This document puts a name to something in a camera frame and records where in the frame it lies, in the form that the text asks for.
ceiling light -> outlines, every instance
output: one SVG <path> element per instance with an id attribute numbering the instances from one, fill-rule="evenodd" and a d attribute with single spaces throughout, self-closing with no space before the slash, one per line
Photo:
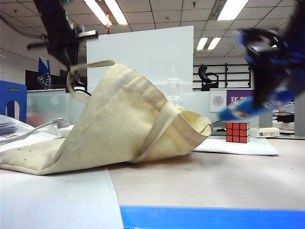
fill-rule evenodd
<path id="1" fill-rule="evenodd" d="M 100 6 L 95 2 L 95 0 L 84 0 L 87 6 L 92 10 L 95 16 L 103 23 L 103 25 L 112 25 L 112 23 L 107 18 L 106 14 L 102 11 Z"/>
<path id="2" fill-rule="evenodd" d="M 208 50 L 214 49 L 216 47 L 216 45 L 218 44 L 218 42 L 220 41 L 221 37 L 215 37 L 211 44 L 208 47 Z"/>
<path id="3" fill-rule="evenodd" d="M 199 43 L 197 45 L 197 50 L 202 50 L 207 40 L 208 39 L 206 37 L 200 38 Z"/>
<path id="4" fill-rule="evenodd" d="M 248 0 L 228 0 L 217 20 L 234 20 L 247 2 Z"/>
<path id="5" fill-rule="evenodd" d="M 105 0 L 105 3 L 107 4 L 111 13 L 114 15 L 116 21 L 120 25 L 127 25 L 128 24 L 125 17 L 124 17 L 124 14 L 122 13 L 119 5 L 116 3 L 115 0 Z"/>

wall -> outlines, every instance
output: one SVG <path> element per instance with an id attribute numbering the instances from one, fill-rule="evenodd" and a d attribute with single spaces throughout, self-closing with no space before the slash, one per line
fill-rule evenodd
<path id="1" fill-rule="evenodd" d="M 37 71 L 40 56 L 50 60 L 51 74 L 59 75 L 60 68 L 65 69 L 55 58 L 48 55 L 46 49 L 27 51 L 27 45 L 40 40 L 19 35 L 1 22 L 0 31 L 0 79 L 16 83 L 25 83 L 25 70 Z"/>

sign with chinese text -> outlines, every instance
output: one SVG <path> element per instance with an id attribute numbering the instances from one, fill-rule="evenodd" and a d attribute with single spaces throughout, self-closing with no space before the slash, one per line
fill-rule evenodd
<path id="1" fill-rule="evenodd" d="M 252 90 L 227 90 L 227 105 L 235 104 L 252 96 Z"/>

desk surface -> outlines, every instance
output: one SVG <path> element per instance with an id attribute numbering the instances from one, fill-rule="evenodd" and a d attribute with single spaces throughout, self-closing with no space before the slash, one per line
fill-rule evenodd
<path id="1" fill-rule="evenodd" d="M 269 142 L 279 156 L 190 153 L 108 169 L 120 205 L 305 209 L 305 141 Z"/>

plastic bottle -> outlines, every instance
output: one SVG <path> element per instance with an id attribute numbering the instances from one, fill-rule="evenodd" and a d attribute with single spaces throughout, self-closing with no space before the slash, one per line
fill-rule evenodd
<path id="1" fill-rule="evenodd" d="M 179 111 L 183 110 L 183 101 L 179 96 L 179 79 L 172 78 L 167 80 L 167 99 L 174 104 Z"/>

